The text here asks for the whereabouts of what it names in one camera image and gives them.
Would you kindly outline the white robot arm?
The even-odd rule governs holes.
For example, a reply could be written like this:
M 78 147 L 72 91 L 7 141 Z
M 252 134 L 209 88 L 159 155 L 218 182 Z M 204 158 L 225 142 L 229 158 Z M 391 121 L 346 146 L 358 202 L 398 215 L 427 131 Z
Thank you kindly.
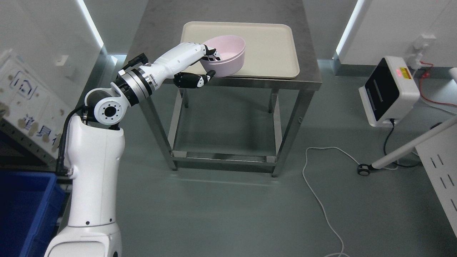
M 147 99 L 166 79 L 180 88 L 201 88 L 216 74 L 185 70 L 200 60 L 219 61 L 216 48 L 184 42 L 153 63 L 139 54 L 118 72 L 110 88 L 87 93 L 82 115 L 70 112 L 64 123 L 57 170 L 64 167 L 73 180 L 67 226 L 51 241 L 46 257 L 120 257 L 121 232 L 116 223 L 116 184 L 120 158 L 125 147 L 119 122 L 127 109 Z

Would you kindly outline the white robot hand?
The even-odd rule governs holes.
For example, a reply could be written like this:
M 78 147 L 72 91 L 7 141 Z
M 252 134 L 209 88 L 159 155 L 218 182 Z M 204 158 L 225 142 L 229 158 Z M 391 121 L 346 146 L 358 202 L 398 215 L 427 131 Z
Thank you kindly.
M 163 83 L 173 78 L 173 84 L 183 89 L 198 89 L 207 84 L 216 74 L 209 70 L 204 75 L 198 75 L 186 70 L 203 57 L 203 60 L 221 61 L 215 48 L 204 44 L 183 42 L 158 57 L 150 66 L 150 75 L 155 83 Z

